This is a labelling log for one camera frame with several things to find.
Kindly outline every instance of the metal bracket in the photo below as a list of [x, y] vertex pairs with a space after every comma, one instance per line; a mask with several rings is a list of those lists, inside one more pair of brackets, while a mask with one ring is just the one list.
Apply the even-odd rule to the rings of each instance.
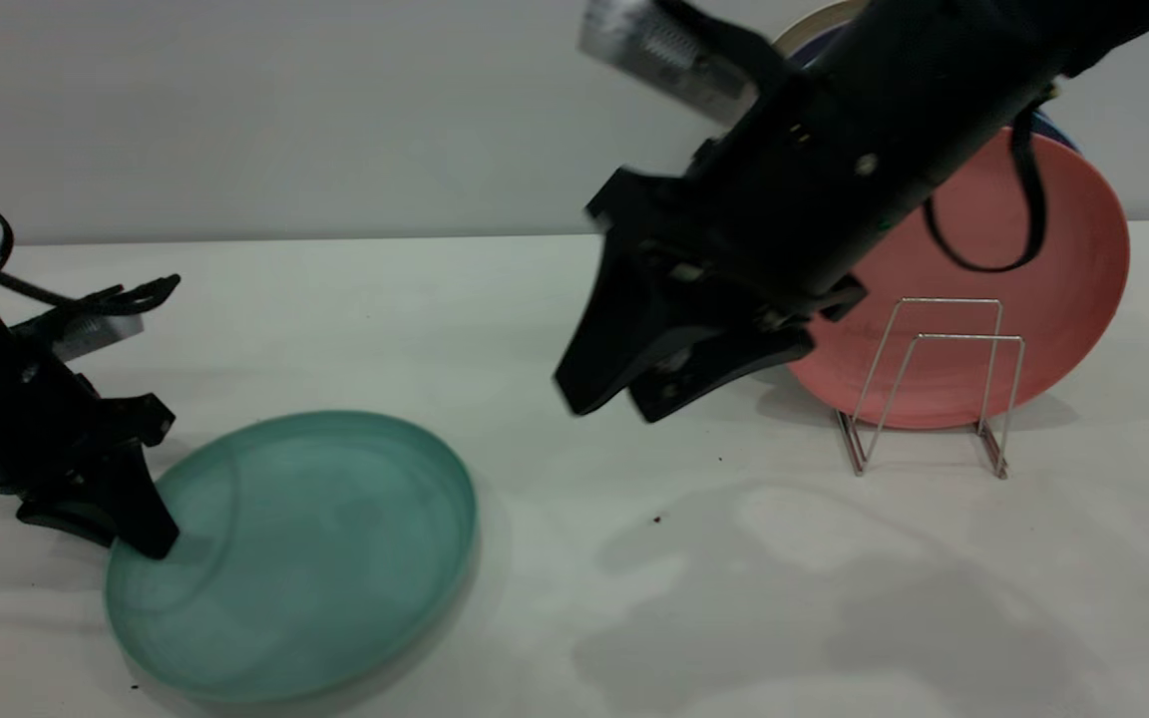
[[[894, 386], [889, 387], [888, 399], [885, 400], [884, 409], [880, 410], [880, 422], [876, 424], [876, 432], [872, 434], [872, 440], [866, 446], [863, 446], [863, 438], [858, 434], [858, 415], [862, 412], [863, 403], [866, 401], [866, 392], [872, 386], [872, 380], [876, 377], [876, 368], [880, 364], [880, 356], [885, 353], [885, 343], [888, 341], [889, 331], [894, 327], [894, 322], [897, 319], [899, 309], [903, 308], [903, 304], [984, 304], [994, 306], [995, 308], [995, 327], [993, 333], [989, 335], [964, 335], [964, 333], [932, 333], [932, 332], [920, 332], [911, 340], [911, 345], [907, 347], [907, 354], [903, 355], [903, 363], [900, 365], [897, 371], [897, 377], [894, 379]], [[998, 299], [900, 299], [897, 304], [894, 304], [893, 312], [889, 312], [889, 322], [885, 324], [885, 333], [880, 337], [880, 345], [876, 349], [876, 358], [872, 358], [871, 368], [866, 372], [866, 381], [863, 381], [862, 394], [858, 394], [858, 404], [854, 406], [853, 414], [845, 414], [842, 410], [835, 410], [835, 422], [840, 424], [840, 431], [845, 437], [845, 446], [849, 450], [849, 458], [854, 464], [854, 473], [862, 477], [866, 468], [872, 463], [872, 456], [876, 453], [876, 442], [880, 440], [881, 433], [885, 432], [885, 422], [889, 415], [889, 408], [894, 404], [894, 399], [897, 396], [899, 386], [903, 383], [903, 375], [907, 375], [907, 366], [911, 363], [911, 355], [916, 354], [916, 347], [920, 345], [921, 340], [926, 341], [989, 341], [990, 342], [990, 360], [987, 363], [987, 381], [984, 387], [984, 395], [981, 395], [981, 409], [978, 412], [978, 422], [972, 424], [977, 435], [981, 438], [984, 446], [987, 449], [987, 456], [990, 458], [990, 465], [993, 465], [993, 472], [995, 477], [1000, 479], [1007, 479], [1009, 477], [1009, 461], [1004, 458], [1004, 449], [1009, 445], [1009, 418], [1012, 417], [1013, 404], [1017, 401], [1017, 384], [1021, 380], [1023, 376], [1023, 360], [1026, 356], [1026, 341], [1021, 337], [1004, 337], [1000, 333], [1000, 327], [1002, 326], [1004, 318], [1004, 304]], [[987, 400], [990, 396], [990, 380], [993, 380], [995, 370], [995, 350], [1000, 346], [1000, 342], [1012, 342], [1017, 345], [1017, 363], [1013, 365], [1013, 387], [1009, 392], [1009, 409], [1004, 412], [1004, 420], [1002, 424], [1002, 434], [1000, 434], [1000, 441], [995, 440], [995, 432], [990, 427], [990, 422], [987, 419]]]

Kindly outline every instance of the teal plate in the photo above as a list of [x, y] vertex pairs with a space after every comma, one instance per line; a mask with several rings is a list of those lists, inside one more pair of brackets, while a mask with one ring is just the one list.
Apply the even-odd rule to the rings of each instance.
[[364, 412], [241, 429], [169, 469], [163, 561], [115, 542], [105, 608], [123, 650], [202, 700], [290, 700], [395, 657], [465, 576], [464, 464], [414, 424]]

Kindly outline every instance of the white table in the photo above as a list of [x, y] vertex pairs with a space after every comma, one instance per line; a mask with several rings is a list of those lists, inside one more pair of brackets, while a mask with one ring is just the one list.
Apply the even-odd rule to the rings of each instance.
[[856, 478], [785, 371], [656, 426], [622, 397], [572, 419], [550, 376], [594, 237], [18, 249], [13, 272], [72, 295], [184, 275], [145, 335], [76, 363], [178, 415], [154, 472], [273, 415], [391, 412], [470, 465], [483, 545], [455, 612], [377, 680], [210, 707], [124, 661], [103, 549], [0, 499], [0, 715], [1149, 715], [1149, 223], [1132, 231], [1120, 314], [1017, 414], [1009, 481], [963, 433], [890, 435]]

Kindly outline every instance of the cable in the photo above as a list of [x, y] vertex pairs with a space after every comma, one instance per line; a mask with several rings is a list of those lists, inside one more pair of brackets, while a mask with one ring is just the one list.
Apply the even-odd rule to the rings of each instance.
[[1027, 215], [1030, 215], [1026, 229], [1026, 248], [1023, 250], [1021, 257], [1018, 257], [1012, 264], [1003, 265], [1003, 268], [984, 268], [984, 265], [965, 260], [942, 237], [938, 213], [934, 213], [934, 196], [931, 194], [930, 199], [925, 200], [925, 223], [930, 227], [930, 237], [958, 268], [988, 275], [1011, 272], [1013, 269], [1025, 268], [1032, 260], [1039, 257], [1041, 249], [1044, 249], [1048, 203], [1044, 196], [1044, 184], [1040, 182], [1040, 167], [1035, 163], [1035, 152], [1032, 149], [1032, 125], [1035, 119], [1035, 110], [1040, 109], [1040, 105], [1043, 105], [1050, 95], [1052, 95], [1052, 90], [1046, 92], [1035, 102], [1027, 105], [1026, 109], [1023, 109], [1013, 119], [1012, 137], [1009, 137], [1009, 154], [1013, 157], [1017, 178], [1023, 183], [1023, 195], [1026, 198], [1026, 209]]
[[151, 310], [159, 308], [171, 296], [175, 287], [179, 284], [179, 275], [171, 275], [156, 278], [156, 280], [142, 284], [132, 291], [123, 291], [123, 287], [118, 286], [114, 291], [97, 292], [85, 299], [68, 299], [68, 296], [43, 289], [41, 286], [32, 285], [22, 278], [3, 272], [3, 265], [11, 257], [11, 249], [15, 246], [15, 232], [11, 230], [11, 224], [1, 214], [0, 227], [3, 229], [3, 239], [0, 240], [0, 286], [29, 299], [41, 301], [47, 306], [59, 306], [59, 308], [71, 310], [75, 314], [125, 317], [125, 315], [131, 314], [151, 312]]

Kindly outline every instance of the pink plate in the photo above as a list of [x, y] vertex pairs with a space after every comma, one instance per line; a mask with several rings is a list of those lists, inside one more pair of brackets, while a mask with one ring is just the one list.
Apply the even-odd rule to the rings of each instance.
[[[1017, 403], [1043, 394], [1089, 354], [1120, 306], [1129, 273], [1129, 226], [1111, 185], [1075, 152], [1034, 138], [1048, 196], [1044, 252], [1003, 275], [965, 271], [930, 239], [912, 214], [854, 269], [871, 295], [843, 322], [811, 323], [818, 349], [789, 364], [802, 385], [826, 404], [854, 412], [889, 312], [903, 296], [998, 299], [1002, 333], [1026, 340]], [[1003, 265], [1023, 252], [1026, 201], [1009, 159], [1009, 131], [990, 140], [935, 193], [943, 236], [977, 264]], [[858, 415], [880, 418], [899, 365], [918, 332], [990, 333], [993, 306], [905, 304], [876, 369]], [[921, 341], [890, 406], [888, 426], [958, 427], [976, 422], [986, 385], [990, 342]], [[989, 415], [1009, 406], [1017, 345], [1000, 343], [987, 403]]]

